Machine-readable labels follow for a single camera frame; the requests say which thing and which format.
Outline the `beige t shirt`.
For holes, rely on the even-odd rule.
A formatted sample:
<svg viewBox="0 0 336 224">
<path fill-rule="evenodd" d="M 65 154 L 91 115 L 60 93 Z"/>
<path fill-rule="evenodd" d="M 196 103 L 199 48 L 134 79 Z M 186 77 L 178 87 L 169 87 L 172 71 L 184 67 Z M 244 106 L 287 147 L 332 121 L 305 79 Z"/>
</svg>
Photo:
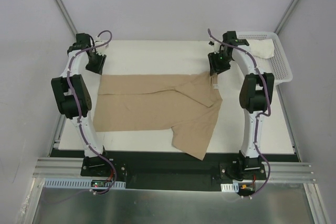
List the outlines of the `beige t shirt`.
<svg viewBox="0 0 336 224">
<path fill-rule="evenodd" d="M 93 125 L 97 132 L 173 131 L 172 145 L 203 160 L 222 98 L 217 76 L 199 74 L 103 75 Z"/>
</svg>

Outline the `white plastic basket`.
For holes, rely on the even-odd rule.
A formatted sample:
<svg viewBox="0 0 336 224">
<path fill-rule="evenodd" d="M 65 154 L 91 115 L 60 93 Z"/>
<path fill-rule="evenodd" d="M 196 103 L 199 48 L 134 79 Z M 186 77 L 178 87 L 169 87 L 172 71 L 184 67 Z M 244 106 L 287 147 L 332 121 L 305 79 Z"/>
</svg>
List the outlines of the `white plastic basket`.
<svg viewBox="0 0 336 224">
<path fill-rule="evenodd" d="M 255 57 L 257 65 L 265 72 L 272 72 L 275 76 L 275 85 L 290 82 L 292 72 L 278 36 L 268 31 L 240 31 L 237 32 L 239 39 L 265 40 L 271 39 L 274 45 L 274 56 L 269 59 Z"/>
</svg>

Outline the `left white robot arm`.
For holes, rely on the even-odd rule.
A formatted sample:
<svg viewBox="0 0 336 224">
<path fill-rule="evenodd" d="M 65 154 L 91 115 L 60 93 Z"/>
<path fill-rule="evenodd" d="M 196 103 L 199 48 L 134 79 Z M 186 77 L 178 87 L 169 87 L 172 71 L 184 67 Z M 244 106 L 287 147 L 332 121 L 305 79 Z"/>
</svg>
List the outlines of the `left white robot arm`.
<svg viewBox="0 0 336 224">
<path fill-rule="evenodd" d="M 64 71 L 51 80 L 57 108 L 76 128 L 87 158 L 104 152 L 93 127 L 92 99 L 82 76 L 84 70 L 102 75 L 106 55 L 98 53 L 98 47 L 91 35 L 76 34 L 76 42 L 67 50 L 68 61 Z"/>
</svg>

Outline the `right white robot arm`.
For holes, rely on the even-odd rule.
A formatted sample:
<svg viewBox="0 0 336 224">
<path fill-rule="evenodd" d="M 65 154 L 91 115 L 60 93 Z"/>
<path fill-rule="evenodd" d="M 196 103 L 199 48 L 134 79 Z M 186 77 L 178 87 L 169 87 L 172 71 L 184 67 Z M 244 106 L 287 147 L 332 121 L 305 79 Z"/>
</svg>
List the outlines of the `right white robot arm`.
<svg viewBox="0 0 336 224">
<path fill-rule="evenodd" d="M 239 93 L 245 119 L 243 143 L 237 161 L 225 169 L 229 178 L 242 181 L 264 169 L 266 159 L 260 151 L 260 139 L 263 120 L 271 115 L 275 77 L 257 65 L 248 41 L 237 38 L 235 31 L 224 33 L 222 40 L 212 34 L 209 37 L 210 45 L 214 47 L 214 51 L 208 54 L 210 75 L 229 70 L 231 62 L 235 62 L 244 75 Z"/>
</svg>

